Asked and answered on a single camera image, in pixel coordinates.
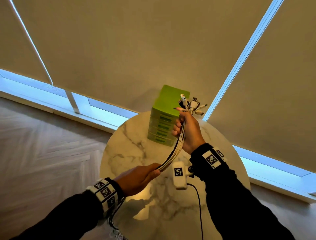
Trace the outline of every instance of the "marble table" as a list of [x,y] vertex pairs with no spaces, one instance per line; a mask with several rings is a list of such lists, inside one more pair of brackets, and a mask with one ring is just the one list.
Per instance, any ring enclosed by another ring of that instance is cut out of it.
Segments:
[[[103,153],[100,177],[114,178],[138,165],[163,163],[166,160],[173,147],[147,139],[149,118],[150,112],[141,113],[114,132]],[[250,189],[246,169],[233,146],[210,124],[202,120],[199,123],[205,141],[221,149],[229,167]],[[184,161],[189,166],[189,158],[182,150],[176,161]],[[204,239],[222,239],[206,206],[204,182],[198,177],[188,178],[188,182],[196,186],[200,194]],[[142,192],[126,199],[114,217],[114,225],[128,240],[202,239],[198,196],[191,186],[187,190],[175,189],[170,167]]]

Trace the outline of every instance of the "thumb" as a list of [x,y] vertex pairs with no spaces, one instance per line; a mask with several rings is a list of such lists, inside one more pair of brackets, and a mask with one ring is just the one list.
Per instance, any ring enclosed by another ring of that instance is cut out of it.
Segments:
[[152,172],[150,172],[146,178],[144,179],[144,181],[142,182],[142,185],[144,187],[147,186],[147,184],[149,184],[153,179],[155,179],[156,177],[158,177],[160,175],[160,171],[159,170],[153,170]]

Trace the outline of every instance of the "hand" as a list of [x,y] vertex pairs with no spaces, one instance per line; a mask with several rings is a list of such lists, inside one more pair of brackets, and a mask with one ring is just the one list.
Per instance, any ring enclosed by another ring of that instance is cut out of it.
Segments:
[[185,140],[182,149],[188,154],[197,149],[202,144],[206,143],[202,137],[200,125],[198,121],[189,112],[180,112],[179,118],[173,126],[172,135],[179,137],[182,128],[182,123],[185,121]]
[[137,166],[121,173],[113,180],[116,181],[126,197],[133,196],[142,191],[151,180],[160,175],[159,163],[152,163],[149,166]]

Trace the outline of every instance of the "person's right hand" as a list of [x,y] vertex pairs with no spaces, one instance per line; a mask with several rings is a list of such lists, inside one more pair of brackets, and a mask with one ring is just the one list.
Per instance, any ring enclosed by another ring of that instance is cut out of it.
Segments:
[[189,112],[180,112],[179,118],[173,126],[172,135],[179,137],[182,128],[182,123],[185,121],[185,141],[182,149],[188,154],[197,149],[202,144],[206,143],[202,137],[200,125],[198,121]]

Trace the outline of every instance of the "black sleeve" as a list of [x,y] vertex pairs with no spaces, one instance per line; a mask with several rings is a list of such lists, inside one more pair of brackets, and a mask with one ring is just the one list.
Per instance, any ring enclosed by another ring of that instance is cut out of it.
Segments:
[[190,159],[194,174],[205,182],[207,207],[223,239],[294,239],[271,210],[242,185],[223,161],[223,154],[206,143]]
[[[113,180],[106,179],[118,192],[119,199],[123,191]],[[12,240],[22,239],[80,239],[92,230],[103,218],[102,203],[89,190],[67,198],[55,207],[43,220],[26,229]]]

